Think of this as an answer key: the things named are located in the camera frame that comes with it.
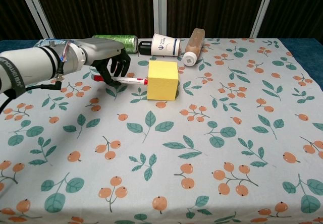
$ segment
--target bottle cap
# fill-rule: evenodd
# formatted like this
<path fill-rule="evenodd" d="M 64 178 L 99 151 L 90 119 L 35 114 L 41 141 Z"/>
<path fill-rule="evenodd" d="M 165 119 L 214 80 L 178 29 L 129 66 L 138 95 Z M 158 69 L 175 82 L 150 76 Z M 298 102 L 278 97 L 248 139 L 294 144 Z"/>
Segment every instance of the bottle cap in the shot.
<path fill-rule="evenodd" d="M 195 53 L 188 51 L 184 54 L 182 61 L 186 66 L 193 66 L 197 61 L 197 56 Z"/>
<path fill-rule="evenodd" d="M 141 41 L 139 43 L 139 53 L 142 55 L 151 55 L 151 41 Z"/>

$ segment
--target marker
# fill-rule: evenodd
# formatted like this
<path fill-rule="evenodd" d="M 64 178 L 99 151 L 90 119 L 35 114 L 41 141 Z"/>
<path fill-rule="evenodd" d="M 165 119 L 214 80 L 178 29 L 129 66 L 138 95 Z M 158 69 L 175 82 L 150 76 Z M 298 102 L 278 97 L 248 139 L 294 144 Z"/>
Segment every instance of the marker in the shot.
<path fill-rule="evenodd" d="M 111 77 L 113 80 L 116 80 L 123 84 L 143 84 L 147 85 L 147 79 L 140 79 L 140 78 L 125 78 L 125 77 Z M 104 81 L 101 75 L 94 75 L 95 81 Z"/>

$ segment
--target black curtain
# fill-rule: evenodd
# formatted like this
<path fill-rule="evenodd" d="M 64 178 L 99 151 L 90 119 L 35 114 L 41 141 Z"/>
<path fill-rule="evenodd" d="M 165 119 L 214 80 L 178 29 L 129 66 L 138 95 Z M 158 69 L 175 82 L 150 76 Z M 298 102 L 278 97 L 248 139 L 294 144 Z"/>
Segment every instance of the black curtain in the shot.
<path fill-rule="evenodd" d="M 211 38 L 250 36 L 261 0 L 167 0 L 167 35 L 190 37 L 203 28 Z"/>
<path fill-rule="evenodd" d="M 56 38 L 153 36 L 152 0 L 40 0 Z"/>
<path fill-rule="evenodd" d="M 323 0 L 271 0 L 258 37 L 316 38 L 323 43 Z"/>
<path fill-rule="evenodd" d="M 42 39 L 25 0 L 0 0 L 0 40 Z"/>

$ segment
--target white bottle cap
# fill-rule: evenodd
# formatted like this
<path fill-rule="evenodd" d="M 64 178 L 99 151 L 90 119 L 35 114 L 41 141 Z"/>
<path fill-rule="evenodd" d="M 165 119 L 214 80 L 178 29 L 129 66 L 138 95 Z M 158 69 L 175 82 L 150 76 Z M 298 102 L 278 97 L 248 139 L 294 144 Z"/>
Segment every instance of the white bottle cap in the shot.
<path fill-rule="evenodd" d="M 183 63 L 186 66 L 193 66 L 196 63 L 196 61 L 197 61 L 196 54 L 191 51 L 186 52 L 183 56 Z"/>

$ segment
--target table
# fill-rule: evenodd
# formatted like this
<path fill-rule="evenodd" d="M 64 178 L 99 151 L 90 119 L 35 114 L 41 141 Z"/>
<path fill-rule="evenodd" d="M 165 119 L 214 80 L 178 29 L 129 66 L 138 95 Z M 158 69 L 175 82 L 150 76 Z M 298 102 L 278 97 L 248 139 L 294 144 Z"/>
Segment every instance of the table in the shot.
<path fill-rule="evenodd" d="M 177 99 L 83 67 L 1 114 L 1 221 L 322 222 L 323 94 L 278 39 L 206 39 L 193 67 L 130 57 L 132 77 L 177 61 Z"/>

